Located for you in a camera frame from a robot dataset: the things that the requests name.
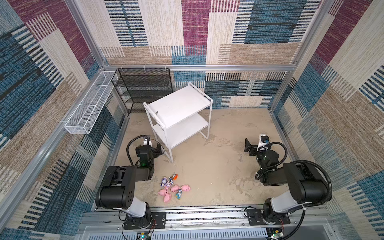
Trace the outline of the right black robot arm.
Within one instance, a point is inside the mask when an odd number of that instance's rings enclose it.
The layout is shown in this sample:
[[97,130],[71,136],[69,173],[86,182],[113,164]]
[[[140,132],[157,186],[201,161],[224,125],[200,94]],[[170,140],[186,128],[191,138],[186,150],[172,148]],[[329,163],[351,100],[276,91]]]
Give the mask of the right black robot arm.
[[246,207],[243,214],[251,226],[290,224],[291,213],[332,199],[333,186],[327,172],[311,161],[287,163],[288,150],[284,144],[270,142],[269,136],[260,135],[257,145],[245,140],[244,151],[256,157],[260,166],[256,181],[265,187],[287,185],[289,188],[277,197],[268,198],[262,208]]

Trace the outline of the aluminium front rail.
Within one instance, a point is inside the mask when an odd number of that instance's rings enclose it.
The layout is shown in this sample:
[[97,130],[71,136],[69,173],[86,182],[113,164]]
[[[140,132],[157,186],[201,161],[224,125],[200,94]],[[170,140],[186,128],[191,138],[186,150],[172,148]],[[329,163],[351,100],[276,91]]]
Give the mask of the aluminium front rail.
[[[166,213],[162,228],[152,231],[153,240],[266,240],[275,231],[287,236],[299,223],[301,211],[289,215],[290,223],[250,225],[245,206],[156,207],[154,214]],[[124,214],[99,209],[85,213],[75,238],[77,240],[138,240],[145,230],[125,230]],[[341,240],[342,236],[328,210],[309,208],[293,240]]]

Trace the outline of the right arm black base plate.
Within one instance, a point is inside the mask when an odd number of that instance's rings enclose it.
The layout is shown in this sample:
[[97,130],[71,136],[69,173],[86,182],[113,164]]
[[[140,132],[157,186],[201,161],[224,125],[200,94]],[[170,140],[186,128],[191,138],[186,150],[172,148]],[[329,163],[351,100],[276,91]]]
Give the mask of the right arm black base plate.
[[244,214],[250,226],[289,225],[291,223],[288,214],[264,213],[262,209],[247,208]]

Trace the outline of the white two-tier metal shelf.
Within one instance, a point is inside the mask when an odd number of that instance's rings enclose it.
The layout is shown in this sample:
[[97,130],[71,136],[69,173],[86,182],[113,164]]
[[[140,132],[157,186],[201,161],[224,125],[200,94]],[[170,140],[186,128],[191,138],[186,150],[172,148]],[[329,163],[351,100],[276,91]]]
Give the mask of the white two-tier metal shelf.
[[213,99],[191,82],[150,104],[143,103],[155,140],[162,141],[173,163],[172,149],[197,133],[210,135]]

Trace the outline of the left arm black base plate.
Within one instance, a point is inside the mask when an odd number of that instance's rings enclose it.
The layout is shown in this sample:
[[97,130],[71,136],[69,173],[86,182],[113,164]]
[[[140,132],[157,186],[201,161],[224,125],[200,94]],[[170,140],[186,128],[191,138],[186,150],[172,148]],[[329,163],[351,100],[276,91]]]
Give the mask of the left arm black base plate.
[[145,214],[142,218],[133,218],[129,215],[125,217],[124,230],[149,230],[149,229],[164,229],[166,226],[167,213],[153,212]]

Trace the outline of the pink hooded Doraemon figure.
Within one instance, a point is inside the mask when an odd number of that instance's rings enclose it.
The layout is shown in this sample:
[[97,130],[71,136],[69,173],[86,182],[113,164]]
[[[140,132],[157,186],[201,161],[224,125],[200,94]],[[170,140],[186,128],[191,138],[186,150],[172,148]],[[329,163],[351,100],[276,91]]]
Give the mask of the pink hooded Doraemon figure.
[[168,190],[172,186],[172,184],[173,184],[173,182],[168,181],[168,182],[165,183],[164,188],[166,190]]

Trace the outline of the purple hooded Doraemon figure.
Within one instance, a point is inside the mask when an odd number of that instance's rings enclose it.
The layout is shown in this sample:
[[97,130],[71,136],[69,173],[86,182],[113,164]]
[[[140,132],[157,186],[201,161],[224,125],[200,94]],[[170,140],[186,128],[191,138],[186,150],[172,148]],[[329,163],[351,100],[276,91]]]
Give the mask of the purple hooded Doraemon figure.
[[161,181],[161,186],[164,186],[169,181],[168,178],[163,178]]

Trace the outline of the pink rubber pig toy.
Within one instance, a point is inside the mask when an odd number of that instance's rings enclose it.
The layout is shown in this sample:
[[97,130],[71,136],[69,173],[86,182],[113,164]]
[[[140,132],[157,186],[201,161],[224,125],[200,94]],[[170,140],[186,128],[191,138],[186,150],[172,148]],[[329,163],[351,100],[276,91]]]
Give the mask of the pink rubber pig toy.
[[164,203],[169,203],[171,199],[172,199],[171,194],[168,193],[164,195]]
[[175,193],[178,192],[181,189],[178,185],[174,185],[170,188],[171,192]]
[[189,192],[191,190],[191,187],[189,185],[182,185],[181,190],[183,192]]
[[160,196],[166,196],[167,194],[169,193],[169,191],[167,189],[162,189],[158,192],[158,194]]

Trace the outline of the teal hooded Doraemon figure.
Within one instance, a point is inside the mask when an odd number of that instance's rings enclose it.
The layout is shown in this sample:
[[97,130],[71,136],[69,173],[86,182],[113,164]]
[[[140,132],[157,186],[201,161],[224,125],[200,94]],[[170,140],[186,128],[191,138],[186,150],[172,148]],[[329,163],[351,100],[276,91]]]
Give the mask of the teal hooded Doraemon figure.
[[178,200],[180,200],[181,197],[182,197],[182,192],[177,192],[177,193],[176,193],[176,198],[177,198]]

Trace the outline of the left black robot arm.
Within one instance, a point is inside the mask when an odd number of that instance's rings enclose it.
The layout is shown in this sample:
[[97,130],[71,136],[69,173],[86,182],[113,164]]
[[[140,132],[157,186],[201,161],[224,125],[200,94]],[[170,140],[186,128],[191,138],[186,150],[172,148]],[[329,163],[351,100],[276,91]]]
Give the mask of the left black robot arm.
[[[143,139],[144,143],[136,147],[139,159],[134,163],[129,148],[139,139]],[[139,135],[132,139],[126,147],[130,165],[108,167],[96,193],[95,203],[98,208],[126,214],[123,220],[125,229],[149,229],[154,228],[156,224],[150,205],[135,196],[136,183],[152,179],[155,172],[155,158],[164,154],[162,145],[157,143],[157,146],[153,147],[151,140],[149,135]]]

